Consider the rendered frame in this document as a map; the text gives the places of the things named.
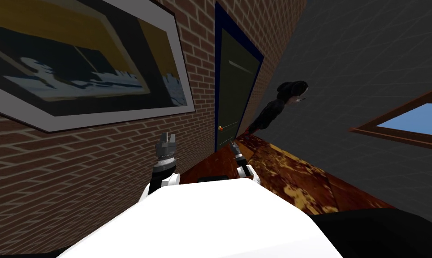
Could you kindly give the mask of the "framed blue and yellow painting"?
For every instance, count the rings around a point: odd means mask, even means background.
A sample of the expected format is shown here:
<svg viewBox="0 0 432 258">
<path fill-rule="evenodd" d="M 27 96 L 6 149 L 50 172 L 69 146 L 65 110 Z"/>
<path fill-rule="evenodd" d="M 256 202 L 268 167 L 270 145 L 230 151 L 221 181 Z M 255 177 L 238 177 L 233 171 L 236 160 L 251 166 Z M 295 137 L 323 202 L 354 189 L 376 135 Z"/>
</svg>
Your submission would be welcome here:
<svg viewBox="0 0 432 258">
<path fill-rule="evenodd" d="M 0 0 L 0 115 L 59 132 L 194 111 L 156 0 Z"/>
</svg>

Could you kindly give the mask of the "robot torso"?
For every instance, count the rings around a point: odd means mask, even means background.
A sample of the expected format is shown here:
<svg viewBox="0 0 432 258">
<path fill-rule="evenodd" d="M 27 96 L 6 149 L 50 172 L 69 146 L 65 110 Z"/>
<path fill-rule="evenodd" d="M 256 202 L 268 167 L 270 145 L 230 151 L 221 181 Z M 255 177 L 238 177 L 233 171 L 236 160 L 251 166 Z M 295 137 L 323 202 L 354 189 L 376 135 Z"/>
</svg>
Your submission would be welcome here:
<svg viewBox="0 0 432 258">
<path fill-rule="evenodd" d="M 342 258 L 313 220 L 251 179 L 165 186 L 58 258 Z"/>
</svg>

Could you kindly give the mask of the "black rounded object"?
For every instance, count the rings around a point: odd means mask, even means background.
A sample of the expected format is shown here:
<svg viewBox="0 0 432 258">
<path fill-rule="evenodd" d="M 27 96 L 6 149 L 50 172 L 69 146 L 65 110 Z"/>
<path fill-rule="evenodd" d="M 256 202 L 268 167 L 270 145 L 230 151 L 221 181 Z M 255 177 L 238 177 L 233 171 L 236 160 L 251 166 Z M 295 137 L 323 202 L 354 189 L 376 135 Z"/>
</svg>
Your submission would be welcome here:
<svg viewBox="0 0 432 258">
<path fill-rule="evenodd" d="M 279 85 L 276 99 L 271 101 L 244 131 L 244 137 L 249 139 L 256 131 L 266 129 L 281 114 L 286 105 L 304 100 L 305 97 L 302 95 L 307 90 L 306 81 L 284 82 Z"/>
</svg>

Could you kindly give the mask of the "dark green door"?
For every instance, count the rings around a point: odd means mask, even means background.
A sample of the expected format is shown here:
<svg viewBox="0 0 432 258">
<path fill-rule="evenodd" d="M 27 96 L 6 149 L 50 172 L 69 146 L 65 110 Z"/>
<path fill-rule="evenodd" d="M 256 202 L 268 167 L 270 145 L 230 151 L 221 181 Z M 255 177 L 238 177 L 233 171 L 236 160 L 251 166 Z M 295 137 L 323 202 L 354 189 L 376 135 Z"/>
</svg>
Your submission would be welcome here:
<svg viewBox="0 0 432 258">
<path fill-rule="evenodd" d="M 235 139 L 238 133 L 259 64 L 229 32 L 221 31 L 216 151 Z"/>
</svg>

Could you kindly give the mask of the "brown framed window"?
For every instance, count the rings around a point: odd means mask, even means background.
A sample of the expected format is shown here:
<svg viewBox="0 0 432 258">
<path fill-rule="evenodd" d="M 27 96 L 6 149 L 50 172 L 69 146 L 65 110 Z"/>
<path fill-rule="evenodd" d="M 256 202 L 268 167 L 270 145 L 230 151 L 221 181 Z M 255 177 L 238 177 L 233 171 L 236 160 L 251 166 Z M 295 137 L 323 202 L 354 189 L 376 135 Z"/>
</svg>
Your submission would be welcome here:
<svg viewBox="0 0 432 258">
<path fill-rule="evenodd" d="M 349 131 L 432 149 L 432 91 Z"/>
</svg>

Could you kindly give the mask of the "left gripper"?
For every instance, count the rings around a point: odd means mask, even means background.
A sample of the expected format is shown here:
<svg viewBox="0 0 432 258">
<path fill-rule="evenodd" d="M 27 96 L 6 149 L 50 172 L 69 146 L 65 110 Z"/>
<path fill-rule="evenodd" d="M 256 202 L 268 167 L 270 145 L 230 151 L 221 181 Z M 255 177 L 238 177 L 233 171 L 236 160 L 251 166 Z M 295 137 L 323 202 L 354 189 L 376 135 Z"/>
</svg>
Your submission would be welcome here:
<svg viewBox="0 0 432 258">
<path fill-rule="evenodd" d="M 176 134 L 171 134 L 168 140 L 168 133 L 164 132 L 160 136 L 160 142 L 155 145 L 156 156 L 159 159 L 169 159 L 176 152 Z"/>
</svg>

